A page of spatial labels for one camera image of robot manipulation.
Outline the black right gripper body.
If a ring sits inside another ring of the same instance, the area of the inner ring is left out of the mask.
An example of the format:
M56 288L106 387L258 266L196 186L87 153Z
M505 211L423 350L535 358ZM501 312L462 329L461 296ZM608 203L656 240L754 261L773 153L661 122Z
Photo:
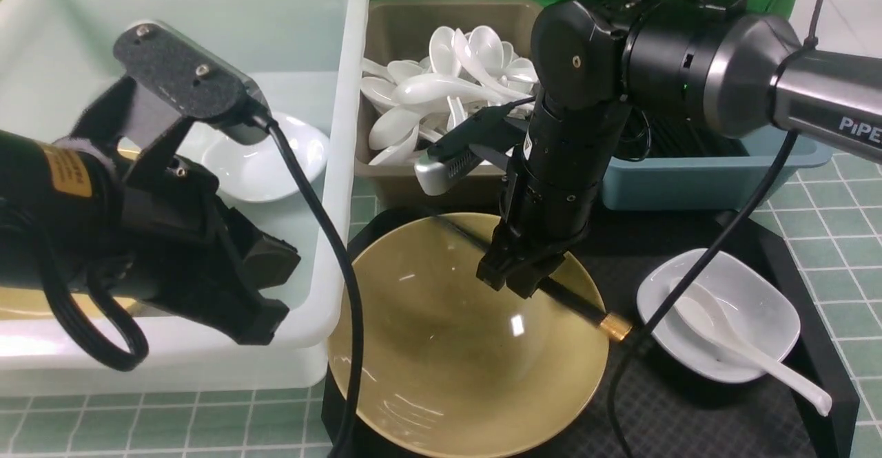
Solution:
M525 140L514 148L500 198L500 220L485 255L525 263L560 258L585 238L593 204L631 107L602 101L571 110L548 94L533 106Z

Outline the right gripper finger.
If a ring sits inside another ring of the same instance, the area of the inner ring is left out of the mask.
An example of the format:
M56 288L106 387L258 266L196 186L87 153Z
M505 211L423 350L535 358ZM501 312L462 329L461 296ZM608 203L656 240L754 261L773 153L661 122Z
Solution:
M525 263L513 273L513 292L519 297L529 299L539 288L542 280L560 267L560 258L541 258L532 263Z
M511 258L507 255L484 255L479 261L476 277L494 291L504 288L511 273Z

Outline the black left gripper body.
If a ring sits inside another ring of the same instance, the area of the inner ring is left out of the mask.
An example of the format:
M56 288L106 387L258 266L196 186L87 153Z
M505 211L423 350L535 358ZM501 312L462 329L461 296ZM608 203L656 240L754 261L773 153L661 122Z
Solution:
M265 346L289 313L262 289L290 279L293 245L218 197L218 178L177 150L196 122L129 76L89 105L69 135L102 203L101 256L134 270L121 295Z

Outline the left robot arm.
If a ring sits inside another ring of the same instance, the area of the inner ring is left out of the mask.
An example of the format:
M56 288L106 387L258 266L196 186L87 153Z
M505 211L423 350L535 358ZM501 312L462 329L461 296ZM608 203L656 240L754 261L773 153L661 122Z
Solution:
M43 291L81 347L108 340L76 291L137 349L144 333L119 297L267 345L289 307L261 291L290 279L297 250L229 208L217 176L177 151L195 123L253 145L269 119L239 79L127 73L59 140L3 132L2 285Z

